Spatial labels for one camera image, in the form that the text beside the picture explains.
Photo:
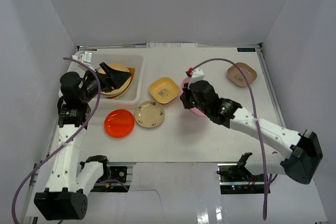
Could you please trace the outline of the tan round plate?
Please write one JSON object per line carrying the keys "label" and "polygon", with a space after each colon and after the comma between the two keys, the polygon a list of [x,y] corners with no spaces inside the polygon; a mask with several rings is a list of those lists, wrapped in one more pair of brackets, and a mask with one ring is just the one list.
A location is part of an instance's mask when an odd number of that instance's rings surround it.
{"label": "tan round plate", "polygon": [[[119,71],[123,71],[123,72],[128,72],[130,73],[130,71],[128,70],[128,68],[124,65],[121,65],[121,64],[117,64],[117,63],[111,63],[111,64],[108,64],[109,67],[115,69],[115,70],[119,70]],[[110,91],[112,93],[119,93],[119,92],[122,92],[126,87],[127,85],[129,84],[130,82],[130,78],[131,76],[128,78],[128,80],[121,86],[121,88],[119,89],[114,89],[113,91]]]}

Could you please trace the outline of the pink round plate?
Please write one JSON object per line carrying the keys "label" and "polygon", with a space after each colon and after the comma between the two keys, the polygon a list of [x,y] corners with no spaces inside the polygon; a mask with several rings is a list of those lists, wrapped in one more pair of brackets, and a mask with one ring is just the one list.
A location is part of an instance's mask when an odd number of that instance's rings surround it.
{"label": "pink round plate", "polygon": [[[182,81],[182,83],[181,83],[181,92],[183,92],[184,85],[185,85],[186,83],[189,83],[189,81],[190,81],[190,78],[189,78],[189,77],[185,78],[185,79]],[[190,111],[192,111],[193,113],[195,113],[195,114],[198,115],[198,116],[205,116],[205,114],[202,113],[202,112],[201,112],[199,109],[197,109],[197,108],[191,108]]]}

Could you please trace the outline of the yellow square panda dish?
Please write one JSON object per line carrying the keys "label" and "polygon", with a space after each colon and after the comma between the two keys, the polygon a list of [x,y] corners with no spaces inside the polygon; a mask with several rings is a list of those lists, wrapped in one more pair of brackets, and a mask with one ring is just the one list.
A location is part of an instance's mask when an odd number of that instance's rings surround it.
{"label": "yellow square panda dish", "polygon": [[171,78],[162,77],[150,85],[149,93],[158,103],[167,104],[179,95],[180,87]]}

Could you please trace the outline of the brown square dish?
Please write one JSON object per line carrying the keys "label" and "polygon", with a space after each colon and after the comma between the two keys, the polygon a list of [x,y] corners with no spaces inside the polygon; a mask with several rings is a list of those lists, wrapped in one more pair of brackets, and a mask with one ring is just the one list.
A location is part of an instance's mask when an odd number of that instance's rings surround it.
{"label": "brown square dish", "polygon": [[[252,84],[257,79],[257,72],[243,62],[237,62],[236,65],[241,69],[241,71],[244,73],[245,77],[247,78],[249,84]],[[235,67],[231,66],[227,70],[227,76],[229,80],[237,85],[240,88],[246,88],[247,82],[242,75],[242,73]]]}

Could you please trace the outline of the woven fan-shaped basket plate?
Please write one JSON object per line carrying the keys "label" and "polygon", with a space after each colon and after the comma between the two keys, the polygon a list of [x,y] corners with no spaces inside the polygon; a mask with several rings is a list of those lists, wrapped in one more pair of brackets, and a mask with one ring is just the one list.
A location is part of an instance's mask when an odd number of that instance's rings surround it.
{"label": "woven fan-shaped basket plate", "polygon": [[130,82],[129,84],[127,85],[127,87],[122,91],[123,93],[121,95],[119,95],[118,97],[122,96],[128,89],[129,87],[131,86],[132,82],[133,82],[133,79],[134,79],[134,76],[135,76],[135,72],[136,72],[136,68],[128,68],[128,70],[130,71],[131,73],[131,78],[130,78]]}

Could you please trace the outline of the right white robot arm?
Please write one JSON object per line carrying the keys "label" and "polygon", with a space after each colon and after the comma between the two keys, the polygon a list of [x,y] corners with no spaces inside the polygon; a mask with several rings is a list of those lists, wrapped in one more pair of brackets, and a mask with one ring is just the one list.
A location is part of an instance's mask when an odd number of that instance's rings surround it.
{"label": "right white robot arm", "polygon": [[241,104],[219,97],[205,80],[185,83],[182,91],[180,99],[185,109],[196,108],[213,123],[245,133],[272,147],[284,157],[280,166],[288,177],[300,184],[311,182],[323,158],[315,132],[305,130],[301,133],[256,119]]}

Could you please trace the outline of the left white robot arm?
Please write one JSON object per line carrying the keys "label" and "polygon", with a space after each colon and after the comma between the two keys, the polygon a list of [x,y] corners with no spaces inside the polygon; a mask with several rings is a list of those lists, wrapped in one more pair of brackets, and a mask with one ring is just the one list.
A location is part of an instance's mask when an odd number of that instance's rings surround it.
{"label": "left white robot arm", "polygon": [[48,221],[82,220],[87,212],[88,194],[97,182],[110,178],[108,158],[96,155],[81,162],[80,147],[95,112],[89,102],[101,92],[121,88],[131,73],[113,69],[104,62],[100,67],[103,73],[88,69],[82,77],[71,71],[60,78],[58,148],[49,155],[54,164],[45,189],[34,197],[35,206]]}

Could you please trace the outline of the white plastic bin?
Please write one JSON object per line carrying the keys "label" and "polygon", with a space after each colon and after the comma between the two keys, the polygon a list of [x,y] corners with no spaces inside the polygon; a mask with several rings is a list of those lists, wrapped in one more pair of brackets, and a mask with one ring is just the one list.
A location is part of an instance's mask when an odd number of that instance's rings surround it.
{"label": "white plastic bin", "polygon": [[[142,83],[144,79],[144,70],[145,70],[145,59],[141,55],[134,54],[120,54],[119,52],[105,52],[100,53],[98,51],[90,51],[92,53],[91,65],[93,68],[90,68],[84,65],[82,62],[76,60],[74,58],[75,55],[71,56],[69,59],[72,61],[67,72],[77,72],[81,77],[84,76],[86,71],[91,71],[98,81],[98,76],[95,72],[100,71],[99,64],[105,62],[107,65],[111,63],[117,63],[126,66],[127,68],[136,68],[135,76],[133,82],[129,89],[120,97],[116,99],[107,99],[101,95],[101,92],[110,92],[113,91],[114,88],[110,84],[110,90],[101,90],[100,84],[98,84],[98,93],[91,101],[88,103],[66,103],[67,107],[71,109],[80,108],[85,104],[88,104],[91,109],[93,109],[96,105],[97,97],[100,95],[100,101],[98,104],[98,109],[126,109],[126,110],[134,110],[139,103]],[[59,96],[61,100],[59,103],[64,102],[61,93],[59,92]]]}

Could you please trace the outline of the beige patterned small plate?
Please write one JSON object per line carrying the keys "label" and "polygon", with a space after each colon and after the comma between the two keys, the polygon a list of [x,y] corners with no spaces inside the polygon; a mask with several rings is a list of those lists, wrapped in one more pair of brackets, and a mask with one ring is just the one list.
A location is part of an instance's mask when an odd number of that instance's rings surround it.
{"label": "beige patterned small plate", "polygon": [[151,129],[163,123],[165,120],[165,111],[160,103],[145,101],[136,108],[134,118],[139,126]]}

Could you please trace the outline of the orange round plate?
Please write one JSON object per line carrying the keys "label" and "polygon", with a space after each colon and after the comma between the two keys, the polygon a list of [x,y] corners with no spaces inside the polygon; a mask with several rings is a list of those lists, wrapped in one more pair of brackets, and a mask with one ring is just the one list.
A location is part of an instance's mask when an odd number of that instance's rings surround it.
{"label": "orange round plate", "polygon": [[105,132],[113,138],[128,136],[134,129],[135,119],[133,114],[124,109],[114,110],[104,120]]}

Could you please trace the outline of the paper sheet at back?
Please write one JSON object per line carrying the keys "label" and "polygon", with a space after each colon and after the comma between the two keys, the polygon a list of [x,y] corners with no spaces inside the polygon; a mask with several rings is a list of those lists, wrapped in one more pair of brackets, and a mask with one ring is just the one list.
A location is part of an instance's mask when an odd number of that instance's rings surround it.
{"label": "paper sheet at back", "polygon": [[197,48],[197,43],[185,43],[185,42],[149,42],[146,44],[147,48]]}

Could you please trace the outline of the dark table label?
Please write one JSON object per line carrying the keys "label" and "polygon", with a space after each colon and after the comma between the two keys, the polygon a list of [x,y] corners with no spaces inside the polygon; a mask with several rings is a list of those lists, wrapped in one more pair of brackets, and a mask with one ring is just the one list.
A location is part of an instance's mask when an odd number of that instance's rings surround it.
{"label": "dark table label", "polygon": [[255,52],[255,48],[237,48],[238,52]]}

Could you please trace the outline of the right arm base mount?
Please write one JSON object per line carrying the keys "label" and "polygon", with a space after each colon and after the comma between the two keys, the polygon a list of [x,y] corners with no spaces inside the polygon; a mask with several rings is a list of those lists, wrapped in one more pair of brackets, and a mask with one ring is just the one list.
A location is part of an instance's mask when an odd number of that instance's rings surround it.
{"label": "right arm base mount", "polygon": [[223,165],[218,167],[220,193],[222,195],[262,194],[264,185],[245,167]]}

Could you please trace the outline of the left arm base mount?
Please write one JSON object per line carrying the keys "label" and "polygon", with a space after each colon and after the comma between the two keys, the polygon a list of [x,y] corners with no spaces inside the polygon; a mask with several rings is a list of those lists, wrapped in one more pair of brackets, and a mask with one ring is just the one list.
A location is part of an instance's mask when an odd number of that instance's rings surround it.
{"label": "left arm base mount", "polygon": [[110,177],[98,184],[100,189],[109,193],[126,193],[129,190],[127,182],[128,168],[126,166],[111,166]]}

